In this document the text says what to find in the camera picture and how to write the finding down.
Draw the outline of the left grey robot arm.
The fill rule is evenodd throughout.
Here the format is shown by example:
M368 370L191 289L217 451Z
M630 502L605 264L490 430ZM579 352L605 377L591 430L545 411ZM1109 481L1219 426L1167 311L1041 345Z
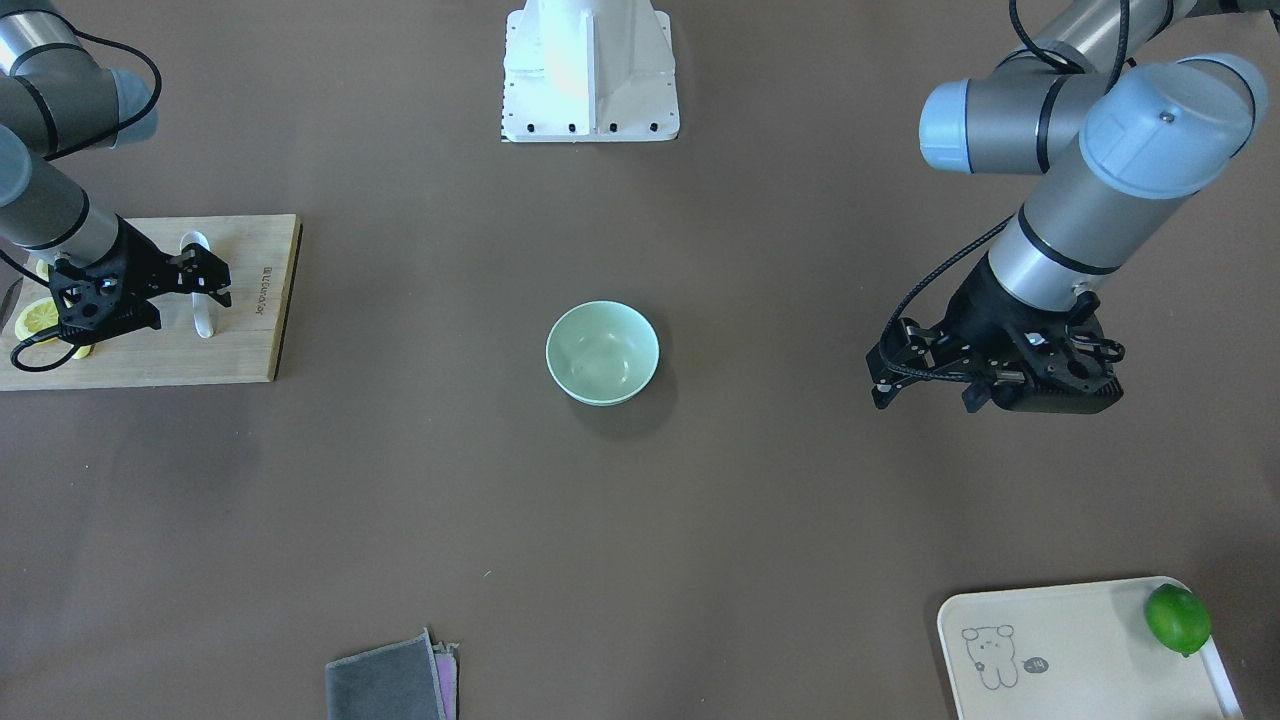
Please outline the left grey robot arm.
M969 413L1097 414L1123 397L1125 348L1105 334L1100 287L1245 149L1270 105L1245 59L1210 53L1133 65L1185 18L1266 12L1275 1L1074 1L989 76L940 85L919 120L922 156L964 174L1039 176L943 318L893 310L867 355L886 409L919 382L964 386Z

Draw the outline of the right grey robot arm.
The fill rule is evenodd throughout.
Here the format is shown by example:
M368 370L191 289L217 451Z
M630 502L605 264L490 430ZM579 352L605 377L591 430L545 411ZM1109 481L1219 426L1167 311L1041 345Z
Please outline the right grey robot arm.
M101 67L50 1L5 1L3 241L49 266L58 336L95 345L161 325L154 300L204 295L229 307L230 270L198 243L170 255L55 167L92 147L148 138L160 83Z

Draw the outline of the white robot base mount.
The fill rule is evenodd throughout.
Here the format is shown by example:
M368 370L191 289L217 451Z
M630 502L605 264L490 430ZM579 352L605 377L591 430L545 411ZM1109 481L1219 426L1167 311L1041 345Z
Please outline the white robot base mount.
M506 18L503 70L506 142L678 137L671 18L649 1L527 1Z

